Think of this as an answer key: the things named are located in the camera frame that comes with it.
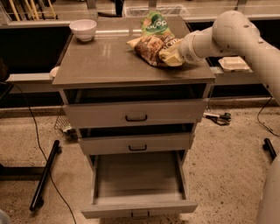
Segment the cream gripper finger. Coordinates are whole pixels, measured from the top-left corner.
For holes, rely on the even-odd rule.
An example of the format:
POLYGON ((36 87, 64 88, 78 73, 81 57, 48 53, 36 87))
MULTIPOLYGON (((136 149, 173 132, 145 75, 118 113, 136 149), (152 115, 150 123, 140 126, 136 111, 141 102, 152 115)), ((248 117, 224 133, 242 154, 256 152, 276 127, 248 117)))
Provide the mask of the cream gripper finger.
POLYGON ((182 56, 179 54, 177 49, 169 51, 161 51, 159 53, 159 58, 168 67, 179 67, 184 63, 182 56))

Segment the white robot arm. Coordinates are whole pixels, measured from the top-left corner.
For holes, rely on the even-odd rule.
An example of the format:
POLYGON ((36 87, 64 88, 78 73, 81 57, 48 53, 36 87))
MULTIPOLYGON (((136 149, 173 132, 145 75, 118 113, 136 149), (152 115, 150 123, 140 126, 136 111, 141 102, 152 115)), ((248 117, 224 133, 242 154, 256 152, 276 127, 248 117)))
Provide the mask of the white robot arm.
MULTIPOLYGON (((185 61, 194 64, 207 57, 238 55, 245 59, 259 81, 280 104, 280 50, 261 38, 258 29, 237 10, 220 14, 213 26, 193 31, 162 51, 159 57, 175 67, 185 61)), ((264 149, 272 163, 262 191, 256 224, 280 224, 280 153, 268 139, 264 149)))

